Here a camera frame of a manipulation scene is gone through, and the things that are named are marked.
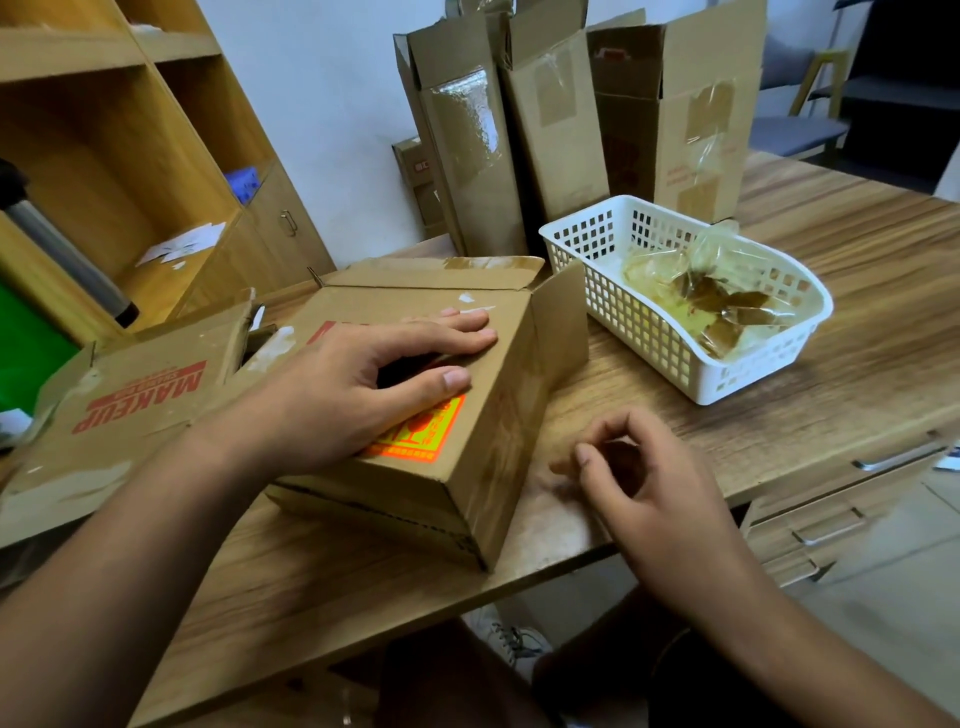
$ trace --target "packing tape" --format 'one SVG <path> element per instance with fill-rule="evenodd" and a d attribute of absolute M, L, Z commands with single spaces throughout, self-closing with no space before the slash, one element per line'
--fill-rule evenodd
<path fill-rule="evenodd" d="M 502 154 L 487 71 L 478 68 L 463 78 L 431 88 L 430 93 L 449 150 L 453 178 L 458 185 L 466 185 Z"/>
<path fill-rule="evenodd" d="M 733 110 L 733 81 L 723 81 L 690 97 L 686 115 L 686 164 L 692 183 L 677 197 L 677 211 L 712 219 L 724 173 L 724 142 Z"/>
<path fill-rule="evenodd" d="M 540 126 L 577 115 L 577 94 L 573 83 L 573 58 L 568 48 L 543 54 L 534 66 L 534 86 Z"/>

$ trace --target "plastic bag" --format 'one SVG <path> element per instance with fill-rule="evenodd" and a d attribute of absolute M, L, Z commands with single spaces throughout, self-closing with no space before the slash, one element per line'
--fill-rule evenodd
<path fill-rule="evenodd" d="M 732 360 L 797 323 L 786 301 L 733 281 L 763 267 L 725 221 L 697 235 L 685 249 L 637 250 L 623 278 L 663 308 L 715 359 Z"/>

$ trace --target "torn cardboard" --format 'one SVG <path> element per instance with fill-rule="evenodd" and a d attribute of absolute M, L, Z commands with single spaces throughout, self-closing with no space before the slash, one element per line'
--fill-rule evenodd
<path fill-rule="evenodd" d="M 610 196 L 583 0 L 540 0 L 508 23 L 500 62 L 544 222 Z"/>
<path fill-rule="evenodd" d="M 583 267 L 538 285 L 542 266 L 534 257 L 379 258 L 324 277 L 324 288 L 228 382 L 217 404 L 338 326 L 462 308 L 466 292 L 471 307 L 487 308 L 499 339 L 462 360 L 472 376 L 464 394 L 317 475 L 280 478 L 267 495 L 286 510 L 356 522 L 491 570 L 547 396 L 588 356 Z"/>
<path fill-rule="evenodd" d="M 465 255 L 527 252 L 491 52 L 503 17 L 472 13 L 394 36 L 397 69 L 444 219 Z"/>
<path fill-rule="evenodd" d="M 733 0 L 662 25 L 641 12 L 588 28 L 613 195 L 713 223 L 740 193 L 759 90 L 766 0 Z"/>
<path fill-rule="evenodd" d="M 251 303 L 88 345 L 37 398 L 36 429 L 0 495 L 0 547 L 89 515 L 182 432 L 240 365 Z"/>

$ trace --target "white sneaker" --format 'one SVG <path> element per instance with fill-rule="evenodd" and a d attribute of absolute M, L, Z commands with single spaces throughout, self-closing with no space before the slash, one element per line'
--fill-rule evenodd
<path fill-rule="evenodd" d="M 492 604 L 461 615 L 469 630 L 527 683 L 533 678 L 537 660 L 553 647 L 536 629 L 508 627 Z"/>

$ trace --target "box flap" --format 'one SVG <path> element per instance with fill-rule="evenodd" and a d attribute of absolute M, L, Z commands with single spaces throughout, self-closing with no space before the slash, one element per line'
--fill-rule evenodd
<path fill-rule="evenodd" d="M 733 0 L 667 23 L 663 98 L 760 68 L 766 26 L 766 0 Z"/>
<path fill-rule="evenodd" d="M 637 99 L 660 98 L 663 35 L 660 25 L 613 25 L 599 30 L 589 29 L 587 45 L 593 90 Z"/>
<path fill-rule="evenodd" d="M 200 321 L 187 317 L 183 325 L 157 327 L 159 336 L 143 331 L 139 344 L 96 352 L 7 486 L 0 544 L 93 512 L 144 457 L 186 427 L 239 366 L 251 308 L 246 301 Z"/>
<path fill-rule="evenodd" d="M 543 259 L 501 257 L 369 258 L 323 277 L 324 286 L 364 288 L 526 288 L 543 267 Z"/>
<path fill-rule="evenodd" d="M 510 19 L 507 40 L 508 68 L 538 58 L 584 27 L 583 0 L 540 0 Z"/>
<path fill-rule="evenodd" d="M 552 390 L 588 360 L 584 264 L 571 262 L 532 297 L 534 326 L 547 386 Z"/>
<path fill-rule="evenodd" d="M 406 37 L 419 88 L 432 88 L 469 75 L 491 62 L 483 13 L 441 20 Z"/>
<path fill-rule="evenodd" d="M 604 20 L 602 23 L 594 23 L 587 28 L 588 33 L 593 31 L 602 31 L 608 28 L 630 28 L 635 25 L 647 24 L 647 11 L 640 8 L 636 11 L 624 12 L 621 15 L 612 17 L 610 20 Z"/>

